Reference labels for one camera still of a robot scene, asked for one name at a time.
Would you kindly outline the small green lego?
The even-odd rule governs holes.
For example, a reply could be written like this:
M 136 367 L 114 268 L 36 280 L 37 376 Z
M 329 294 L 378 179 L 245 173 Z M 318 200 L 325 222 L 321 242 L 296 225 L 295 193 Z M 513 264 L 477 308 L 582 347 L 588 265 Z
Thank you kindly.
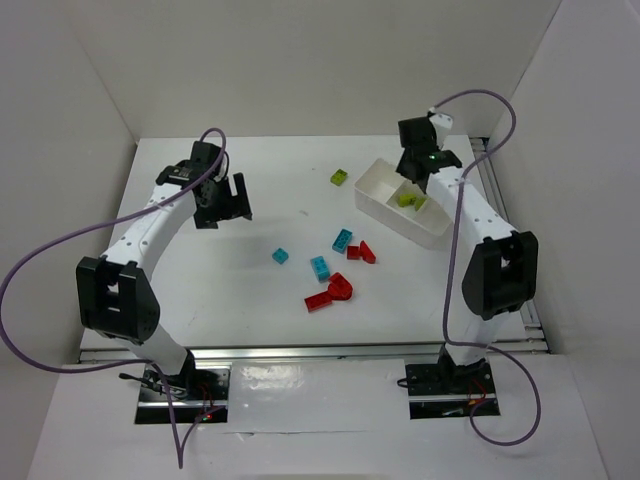
M 414 210 L 415 211 L 419 211 L 421 209 L 421 207 L 428 201 L 427 197 L 420 197 L 420 198 L 416 198 L 413 206 L 414 206 Z

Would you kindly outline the green long lego brick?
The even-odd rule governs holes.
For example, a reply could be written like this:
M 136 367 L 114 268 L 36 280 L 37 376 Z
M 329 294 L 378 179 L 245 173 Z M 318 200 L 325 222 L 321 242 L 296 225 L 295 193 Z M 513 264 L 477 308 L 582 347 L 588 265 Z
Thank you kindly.
M 413 193 L 400 194 L 396 197 L 396 204 L 401 207 L 413 206 L 417 200 L 417 196 Z

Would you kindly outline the white three-compartment tray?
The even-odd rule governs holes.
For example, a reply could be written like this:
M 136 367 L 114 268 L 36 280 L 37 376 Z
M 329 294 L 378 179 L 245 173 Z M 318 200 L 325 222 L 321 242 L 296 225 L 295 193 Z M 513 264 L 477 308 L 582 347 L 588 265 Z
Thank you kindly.
M 396 197 L 407 193 L 428 201 L 419 211 L 414 206 L 401 208 Z M 426 249 L 440 249 L 450 237 L 452 221 L 442 208 L 382 158 L 355 181 L 354 200 L 357 209 Z

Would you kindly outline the small cyan square lego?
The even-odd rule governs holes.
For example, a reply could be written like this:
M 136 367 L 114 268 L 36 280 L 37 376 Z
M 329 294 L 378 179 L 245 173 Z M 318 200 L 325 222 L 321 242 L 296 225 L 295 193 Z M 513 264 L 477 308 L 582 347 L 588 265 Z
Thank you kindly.
M 277 248 L 272 254 L 273 260 L 279 265 L 284 264 L 289 259 L 289 254 L 282 248 Z

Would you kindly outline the cyan long lego upturned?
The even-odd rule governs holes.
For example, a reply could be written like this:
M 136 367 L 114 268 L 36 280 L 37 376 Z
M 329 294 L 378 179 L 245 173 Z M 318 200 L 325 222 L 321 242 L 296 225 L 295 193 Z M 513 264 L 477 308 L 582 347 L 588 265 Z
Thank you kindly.
M 342 229 L 337 235 L 336 239 L 334 240 L 332 244 L 332 249 L 335 252 L 343 254 L 346 251 L 347 247 L 349 246 L 351 240 L 352 240 L 352 232 L 347 229 Z

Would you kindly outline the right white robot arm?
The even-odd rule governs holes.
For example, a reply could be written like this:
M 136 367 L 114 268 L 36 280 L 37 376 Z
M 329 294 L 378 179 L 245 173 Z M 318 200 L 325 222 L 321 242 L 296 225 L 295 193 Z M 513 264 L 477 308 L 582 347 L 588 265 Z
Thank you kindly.
M 460 292 L 474 319 L 460 340 L 448 340 L 444 356 L 471 368 L 484 361 L 509 316 L 536 290 L 538 240 L 505 221 L 467 180 L 461 160 L 444 148 L 453 126 L 430 112 L 398 122 L 403 148 L 396 172 L 411 181 L 454 222 L 454 233 L 470 252 Z

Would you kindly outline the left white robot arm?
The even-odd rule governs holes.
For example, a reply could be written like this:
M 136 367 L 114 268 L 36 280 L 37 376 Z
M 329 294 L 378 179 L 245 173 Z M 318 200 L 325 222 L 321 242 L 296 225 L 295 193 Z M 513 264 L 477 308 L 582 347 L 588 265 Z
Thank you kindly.
M 180 388 L 193 383 L 195 359 L 161 326 L 151 279 L 187 221 L 203 230 L 215 229 L 222 221 L 251 219 L 244 177 L 227 175 L 227 167 L 222 147 L 194 142 L 188 159 L 157 177 L 147 213 L 99 257 L 85 257 L 76 267 L 82 325 L 157 365 Z

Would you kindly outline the cyan curved lego brick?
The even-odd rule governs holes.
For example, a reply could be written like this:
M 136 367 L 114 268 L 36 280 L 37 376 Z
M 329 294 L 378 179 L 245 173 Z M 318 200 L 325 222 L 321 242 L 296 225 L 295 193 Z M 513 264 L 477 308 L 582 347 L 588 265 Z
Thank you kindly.
M 329 266 L 323 256 L 317 256 L 310 260 L 313 272 L 319 282 L 324 282 L 331 276 Z

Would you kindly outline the red sloped lego brick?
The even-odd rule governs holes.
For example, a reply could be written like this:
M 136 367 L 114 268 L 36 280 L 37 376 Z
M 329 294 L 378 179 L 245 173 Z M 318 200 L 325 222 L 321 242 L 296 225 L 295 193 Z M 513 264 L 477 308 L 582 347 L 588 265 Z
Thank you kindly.
M 364 240 L 360 241 L 359 255 L 360 255 L 360 258 L 364 260 L 366 263 L 369 263 L 369 264 L 376 263 L 376 260 L 377 260 L 376 255 Z

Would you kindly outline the small red square lego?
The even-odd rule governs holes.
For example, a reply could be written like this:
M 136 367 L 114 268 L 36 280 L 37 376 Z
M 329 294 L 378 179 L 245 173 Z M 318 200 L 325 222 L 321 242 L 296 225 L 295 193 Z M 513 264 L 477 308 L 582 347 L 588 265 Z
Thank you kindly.
M 348 260 L 359 260 L 361 258 L 361 251 L 358 245 L 349 245 L 346 250 L 346 256 Z

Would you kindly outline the red flat long lego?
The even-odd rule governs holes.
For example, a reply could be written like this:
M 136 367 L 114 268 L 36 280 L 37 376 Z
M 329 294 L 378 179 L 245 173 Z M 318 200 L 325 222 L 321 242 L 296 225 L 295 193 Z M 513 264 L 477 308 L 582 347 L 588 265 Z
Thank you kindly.
M 306 309 L 309 313 L 326 308 L 333 303 L 333 298 L 328 291 L 320 292 L 304 299 Z

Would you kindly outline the red arch lego brick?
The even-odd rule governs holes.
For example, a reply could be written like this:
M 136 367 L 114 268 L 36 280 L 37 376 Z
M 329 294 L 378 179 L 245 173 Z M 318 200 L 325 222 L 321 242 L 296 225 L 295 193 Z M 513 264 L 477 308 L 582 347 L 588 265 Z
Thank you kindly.
M 353 295 L 353 286 L 341 273 L 336 272 L 328 279 L 327 292 L 333 300 L 346 301 Z

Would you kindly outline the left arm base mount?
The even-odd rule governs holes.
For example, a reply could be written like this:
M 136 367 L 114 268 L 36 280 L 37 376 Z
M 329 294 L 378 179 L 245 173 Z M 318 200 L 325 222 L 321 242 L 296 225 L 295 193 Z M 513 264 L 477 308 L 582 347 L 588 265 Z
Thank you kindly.
M 138 385 L 134 423 L 161 425 L 170 423 L 168 396 L 159 374 L 146 367 L 141 375 L 120 373 L 119 378 Z M 171 386 L 169 395 L 177 424 L 190 424 L 198 416 L 204 424 L 221 424 L 228 420 L 228 398 L 231 369 L 228 366 L 200 370 L 196 383 L 188 389 Z

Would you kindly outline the aluminium rail front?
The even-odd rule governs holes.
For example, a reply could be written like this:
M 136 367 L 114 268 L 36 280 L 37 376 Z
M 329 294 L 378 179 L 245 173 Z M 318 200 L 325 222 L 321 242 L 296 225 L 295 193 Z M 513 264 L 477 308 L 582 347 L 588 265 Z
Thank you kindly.
M 190 348 L 198 360 L 253 360 L 253 359 L 312 359 L 312 358 L 364 358 L 408 357 L 437 355 L 440 343 L 424 344 L 371 344 L 333 345 L 313 347 L 254 347 L 254 348 Z M 546 353 L 548 345 L 543 339 L 499 342 L 498 348 L 510 353 Z M 116 362 L 132 359 L 128 350 L 82 350 L 80 363 Z

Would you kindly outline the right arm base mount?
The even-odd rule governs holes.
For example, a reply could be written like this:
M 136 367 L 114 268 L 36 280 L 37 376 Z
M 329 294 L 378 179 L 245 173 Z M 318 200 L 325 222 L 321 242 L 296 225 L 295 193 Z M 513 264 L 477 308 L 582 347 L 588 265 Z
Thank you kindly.
M 500 415 L 488 361 L 458 366 L 445 347 L 435 362 L 406 364 L 396 385 L 408 394 L 411 420 Z

